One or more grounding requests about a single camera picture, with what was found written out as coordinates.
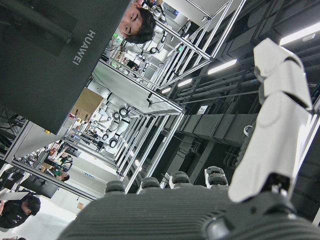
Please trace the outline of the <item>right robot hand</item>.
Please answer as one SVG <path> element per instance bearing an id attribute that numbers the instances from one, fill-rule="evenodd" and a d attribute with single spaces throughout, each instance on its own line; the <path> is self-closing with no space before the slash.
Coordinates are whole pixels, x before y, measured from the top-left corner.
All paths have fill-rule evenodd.
<path id="1" fill-rule="evenodd" d="M 320 229 L 290 201 L 315 118 L 302 61 L 265 39 L 253 50 L 261 109 L 227 187 L 170 188 L 150 179 L 138 194 L 109 183 L 59 235 L 61 240 L 317 240 Z"/>

